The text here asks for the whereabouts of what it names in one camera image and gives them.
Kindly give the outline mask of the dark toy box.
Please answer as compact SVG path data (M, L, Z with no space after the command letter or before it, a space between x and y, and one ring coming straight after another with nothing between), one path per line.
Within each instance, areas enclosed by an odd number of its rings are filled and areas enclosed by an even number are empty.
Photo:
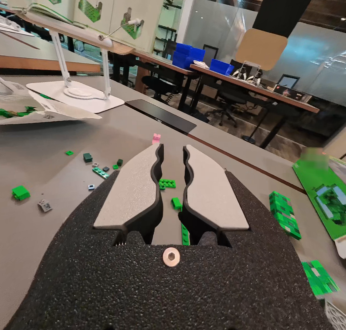
M282 86L279 84L275 85L273 92L280 94L282 96L294 99L296 101L305 102L305 103L308 103L313 98L313 96L308 93L300 92L295 89Z

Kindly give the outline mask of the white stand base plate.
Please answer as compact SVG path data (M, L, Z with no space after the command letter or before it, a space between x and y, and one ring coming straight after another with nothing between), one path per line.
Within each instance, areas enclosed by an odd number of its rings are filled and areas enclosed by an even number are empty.
M47 28L52 38L54 49L58 58L63 81L36 82L27 84L27 89L37 94L45 95L67 105L84 109L92 113L100 113L124 104L124 101L111 95L111 85L108 65L108 51L114 50L112 34L124 26L134 25L140 27L142 20L134 19L121 25L109 34L97 33L92 29L78 28L74 25L29 11L29 8L12 9L15 14L32 24ZM72 80L67 69L59 33L78 40L88 42L101 49L103 64L104 90L97 90L89 85Z

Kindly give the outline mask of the green creeper block build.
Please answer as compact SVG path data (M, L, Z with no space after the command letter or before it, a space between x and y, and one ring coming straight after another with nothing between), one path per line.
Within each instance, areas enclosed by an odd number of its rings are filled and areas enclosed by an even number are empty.
M270 211L283 230L296 240L301 240L301 234L293 212L290 198L273 191L269 195L269 202Z

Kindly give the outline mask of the black panel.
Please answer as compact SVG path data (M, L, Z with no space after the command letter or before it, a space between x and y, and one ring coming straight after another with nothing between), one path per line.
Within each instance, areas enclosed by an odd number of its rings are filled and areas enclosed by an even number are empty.
M289 38L311 0L263 0L252 28Z

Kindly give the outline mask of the black picture frame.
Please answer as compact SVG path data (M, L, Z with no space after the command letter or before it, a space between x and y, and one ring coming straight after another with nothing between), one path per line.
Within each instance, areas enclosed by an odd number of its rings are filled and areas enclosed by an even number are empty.
M277 85L293 89L299 80L300 77L283 74L277 82Z
M204 58L203 58L203 62L208 67L210 67L211 60L212 59L216 59L219 49L217 47L204 44L203 45L203 50L205 50L205 55L204 55Z

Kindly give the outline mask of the instruction booklet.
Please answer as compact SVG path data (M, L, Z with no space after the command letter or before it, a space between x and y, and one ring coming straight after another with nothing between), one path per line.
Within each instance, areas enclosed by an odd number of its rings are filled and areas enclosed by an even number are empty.
M1 0L33 24L82 37L99 46L111 40L152 50L164 0Z

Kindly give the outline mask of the clear acrylic rack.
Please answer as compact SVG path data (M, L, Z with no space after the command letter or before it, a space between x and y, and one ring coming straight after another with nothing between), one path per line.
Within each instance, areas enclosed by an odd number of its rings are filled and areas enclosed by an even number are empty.
M234 72L232 77L242 81L246 81L255 86L260 86L262 75L263 75L263 70L260 68L259 64L245 61Z

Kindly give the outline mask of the white patterned object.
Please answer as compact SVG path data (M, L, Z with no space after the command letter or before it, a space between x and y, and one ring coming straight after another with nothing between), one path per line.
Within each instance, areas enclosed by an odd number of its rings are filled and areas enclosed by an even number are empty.
M324 301L324 311L329 323L332 325L334 330L345 330L346 329L346 315L338 309L335 305L327 301Z

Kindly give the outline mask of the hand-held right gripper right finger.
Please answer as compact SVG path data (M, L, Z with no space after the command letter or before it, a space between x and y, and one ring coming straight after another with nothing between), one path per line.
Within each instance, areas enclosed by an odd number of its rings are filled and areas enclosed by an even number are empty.
M225 169L214 159L188 144L183 147L183 207L179 220L189 233L191 245L211 241L231 246L227 235L246 235L249 223Z

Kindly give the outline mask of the tan rounded panel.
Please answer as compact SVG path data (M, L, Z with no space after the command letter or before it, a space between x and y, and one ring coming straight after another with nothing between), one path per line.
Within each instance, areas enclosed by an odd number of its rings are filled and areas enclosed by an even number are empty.
M278 62L288 43L288 38L258 29L248 29L236 52L239 63L251 62L264 71L270 71Z

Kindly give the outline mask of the blue storage bin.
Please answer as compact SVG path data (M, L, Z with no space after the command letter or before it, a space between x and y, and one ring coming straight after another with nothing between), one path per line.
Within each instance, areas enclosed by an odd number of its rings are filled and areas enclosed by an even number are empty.
M209 69L221 75L229 76L234 70L234 66L217 59L212 59Z
M193 62L202 62L205 56L204 49L194 48L190 45L177 43L173 53L172 64L182 69L190 70L190 65Z

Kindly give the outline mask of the white paper bag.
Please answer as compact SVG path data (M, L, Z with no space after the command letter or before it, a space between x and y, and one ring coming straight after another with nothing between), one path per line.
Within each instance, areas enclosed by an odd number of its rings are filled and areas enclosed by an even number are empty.
M102 119L97 114L52 100L2 78L0 90L1 126Z

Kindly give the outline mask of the green toy box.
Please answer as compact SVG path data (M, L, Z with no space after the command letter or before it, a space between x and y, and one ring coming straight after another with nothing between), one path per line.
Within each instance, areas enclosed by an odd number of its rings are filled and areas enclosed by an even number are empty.
M346 258L346 185L345 163L299 159L292 166L334 241L338 255Z

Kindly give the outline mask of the grey desk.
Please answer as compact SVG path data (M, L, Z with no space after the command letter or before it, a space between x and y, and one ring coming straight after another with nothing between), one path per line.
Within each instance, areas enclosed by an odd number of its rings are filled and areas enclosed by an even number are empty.
M1 126L1 328L4 329L332 329L301 260L319 260L340 291L325 299L345 312L345 261L323 229L292 163L174 109L188 135L122 105L102 119ZM93 228L120 171L164 144L163 218L151 245L129 233ZM228 174L250 230L231 246L180 245L172 197L185 187L183 147L202 151ZM73 155L65 154L67 150ZM94 184L94 190L88 185ZM11 189L31 194L18 201ZM301 240L270 211L269 195L290 198ZM49 201L52 210L38 206Z

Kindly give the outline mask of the black rectangular mat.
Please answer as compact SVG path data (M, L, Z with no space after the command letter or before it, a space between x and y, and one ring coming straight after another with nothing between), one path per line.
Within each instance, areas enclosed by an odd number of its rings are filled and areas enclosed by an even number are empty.
M188 135L197 126L196 124L143 99L128 101L125 102L125 105L184 135Z

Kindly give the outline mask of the wooden office table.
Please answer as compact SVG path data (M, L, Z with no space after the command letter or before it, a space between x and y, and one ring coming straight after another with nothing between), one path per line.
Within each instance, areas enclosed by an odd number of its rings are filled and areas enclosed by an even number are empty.
M269 145L289 117L296 117L303 110L314 114L317 114L320 111L318 108L308 103L291 99L273 91L261 88L260 86L255 86L247 81L225 76L196 64L191 64L190 67L201 74L200 86L198 86L196 95L191 103L190 112L197 107L203 85L228 93L233 99L243 98L245 103L251 102L263 108L266 107L267 112L277 111L281 118L261 143L260 148L262 149L265 149Z
M38 37L15 33L0 34L1 69L59 71L60 66L54 45ZM63 49L67 70L71 72L99 73L99 63Z
M158 65L169 68L172 71L179 72L184 74L183 87L180 90L181 94L178 110L187 113L186 99L190 89L192 80L196 80L200 74L196 71L186 70L174 66L171 60L150 54L144 51L133 50L127 55L118 55L115 53L110 53L111 61L113 63L113 74L111 79L116 82L121 82L123 85L127 86L130 82L129 80L129 68L136 66L137 75L135 79L134 89L142 94L146 94L146 91L154 94L153 90L150 90L142 82L144 76L150 75L150 72L153 71L155 74L162 74L163 71L158 68Z

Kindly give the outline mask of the white book stand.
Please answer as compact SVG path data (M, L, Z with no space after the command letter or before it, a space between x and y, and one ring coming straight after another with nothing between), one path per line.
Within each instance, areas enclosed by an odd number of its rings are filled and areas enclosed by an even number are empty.
M0 33L1 33L1 49L5 49L5 45L13 42L15 45L25 45L35 50L40 50L37 46L37 36L25 31L19 24L9 20L6 17L0 17Z

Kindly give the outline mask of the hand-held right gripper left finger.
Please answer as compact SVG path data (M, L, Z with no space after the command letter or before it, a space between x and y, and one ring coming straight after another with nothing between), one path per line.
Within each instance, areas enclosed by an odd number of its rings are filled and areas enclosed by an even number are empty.
M134 156L121 169L93 224L94 229L132 231L151 244L155 228L163 218L159 188L164 145L154 143Z

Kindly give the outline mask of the black office chair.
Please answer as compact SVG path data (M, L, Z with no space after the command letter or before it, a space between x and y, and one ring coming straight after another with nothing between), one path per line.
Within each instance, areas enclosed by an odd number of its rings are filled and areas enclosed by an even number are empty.
M241 63L235 61L234 59L231 60L230 64L234 66L234 70L230 74L232 76L234 72L241 66ZM238 89L237 86L234 86L231 83L228 83L227 81L222 81L221 86L223 88L226 88L227 91L221 91L218 90L217 94L215 96L215 99L220 98L221 99L221 108L215 109L212 111L207 111L204 115L208 117L210 114L221 114L221 119L219 122L219 126L223 126L223 120L224 116L227 116L228 120L232 120L234 123L234 127L237 128L236 120L232 117L232 106L235 104L246 104L247 99L246 96L249 95L248 92L246 92L245 89Z
M168 104L173 96L179 94L182 89L184 74L161 65L158 65L158 68L163 71L162 74L156 75L151 71L150 75L142 78L142 82L148 89L154 91L153 99Z

